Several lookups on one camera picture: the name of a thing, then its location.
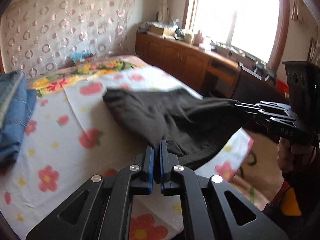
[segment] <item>human hand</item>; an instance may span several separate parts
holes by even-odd
[[[311,162],[315,158],[315,152],[312,152],[313,146],[303,146],[299,144],[290,144],[290,141],[284,138],[280,138],[279,144],[278,144],[278,166],[281,169],[281,171],[288,173],[290,171],[293,171],[294,165],[293,160],[296,155],[304,155],[303,157],[303,164],[307,164],[308,161],[311,158],[311,155],[313,154],[311,158]]]

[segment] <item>bottle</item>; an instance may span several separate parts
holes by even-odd
[[[184,35],[184,42],[188,43],[188,44],[192,44],[193,42],[193,34],[191,33],[191,31],[186,30],[186,34]]]
[[[204,37],[202,37],[201,31],[198,31],[198,34],[195,35],[193,45],[199,47],[199,44],[203,42],[204,42]]]

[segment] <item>dark brown fabric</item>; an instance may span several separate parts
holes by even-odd
[[[186,90],[134,92],[110,90],[103,100],[115,121],[155,150],[155,180],[159,179],[159,143],[179,163],[197,169],[212,159],[247,120],[238,117],[235,100],[194,98]]]

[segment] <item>metal screw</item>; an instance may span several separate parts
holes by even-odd
[[[211,179],[214,183],[221,183],[223,181],[223,178],[219,175],[213,175]]]
[[[133,164],[130,166],[130,171],[138,171],[138,170],[140,170],[139,165]]]
[[[182,165],[176,165],[173,167],[173,169],[177,172],[181,172],[184,170],[184,167]]]
[[[101,176],[100,175],[94,175],[91,177],[91,180],[93,182],[99,182],[100,180],[102,180]]]

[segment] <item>window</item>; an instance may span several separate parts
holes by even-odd
[[[269,61],[280,0],[197,0],[193,31]]]

